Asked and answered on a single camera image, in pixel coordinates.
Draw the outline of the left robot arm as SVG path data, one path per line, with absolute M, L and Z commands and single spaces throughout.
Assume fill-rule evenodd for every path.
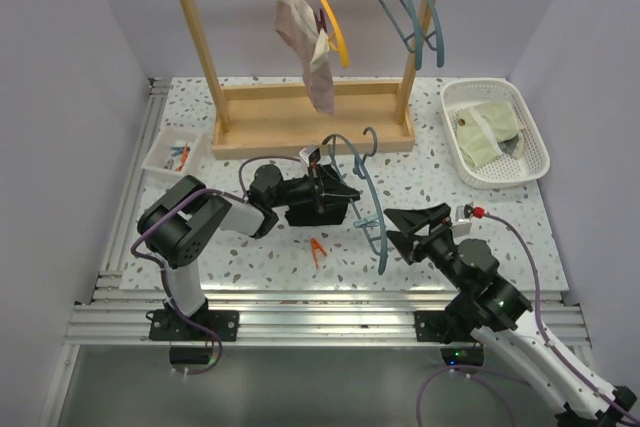
M 197 259 L 217 231 L 261 239 L 278 224 L 276 210 L 281 207 L 291 227 L 340 225 L 349 205 L 360 198 L 329 164 L 316 164 L 289 180 L 277 166 L 265 164 L 256 170 L 244 199 L 208 189 L 187 175 L 143 213 L 132 252 L 142 244 L 152 252 L 150 258 L 161 269 L 166 303 L 175 312 L 172 326 L 193 340 L 208 326 Z

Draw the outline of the light teal clothespin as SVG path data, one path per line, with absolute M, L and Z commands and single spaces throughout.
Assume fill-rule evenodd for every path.
M 378 228 L 380 225 L 381 220 L 376 216 L 363 217 L 353 222 L 353 227 L 356 229 Z

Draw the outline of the black underwear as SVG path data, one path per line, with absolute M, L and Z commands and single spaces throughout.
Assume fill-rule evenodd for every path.
M 341 225 L 346 217 L 348 202 L 317 204 L 315 201 L 290 205 L 285 218 L 291 227 Z

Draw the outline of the teal hanger with clips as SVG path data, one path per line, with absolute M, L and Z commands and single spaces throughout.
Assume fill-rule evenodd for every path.
M 386 236 L 384 212 L 383 212 L 373 179 L 366 168 L 367 159 L 374 157 L 377 154 L 379 141 L 378 141 L 377 132 L 371 126 L 366 127 L 364 129 L 363 135 L 364 136 L 370 135 L 372 138 L 372 146 L 363 154 L 361 154 L 358 151 L 355 145 L 347 137 L 339 133 L 329 134 L 327 137 L 323 139 L 322 145 L 326 146 L 328 149 L 330 165 L 332 165 L 334 169 L 340 174 L 344 183 L 346 184 L 345 182 L 346 175 L 341 172 L 339 163 L 336 160 L 338 142 L 341 142 L 342 146 L 347 148 L 347 153 L 350 154 L 353 158 L 352 173 L 361 181 L 364 181 L 367 185 L 369 196 L 371 197 L 371 200 L 373 202 L 372 212 L 369 215 L 364 216 L 360 212 L 359 208 L 356 206 L 355 201 L 350 202 L 351 210 L 355 214 L 356 220 L 363 217 L 376 216 L 380 218 L 381 225 L 378 228 L 369 228 L 369 229 L 356 229 L 354 227 L 353 228 L 361 231 L 364 234 L 372 253 L 375 254 L 378 258 L 377 272 L 380 276 L 382 276 L 386 272 L 386 268 L 388 264 L 389 242 Z

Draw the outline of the orange clothespin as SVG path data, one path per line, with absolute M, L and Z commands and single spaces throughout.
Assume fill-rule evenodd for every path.
M 322 255 L 323 257 L 326 257 L 327 251 L 321 245 L 321 243 L 315 238 L 312 238 L 310 240 L 310 246 L 311 246 L 311 252 L 312 252 L 315 267 L 319 268 L 320 267 L 319 256 Z

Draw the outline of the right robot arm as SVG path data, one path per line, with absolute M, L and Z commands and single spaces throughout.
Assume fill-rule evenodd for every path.
M 636 426 L 638 398 L 594 373 L 552 332 L 541 299 L 528 299 L 500 272 L 481 239 L 456 241 L 451 209 L 388 209 L 386 235 L 408 264 L 429 261 L 457 289 L 429 323 L 443 344 L 472 339 L 497 354 L 547 403 L 560 426 Z

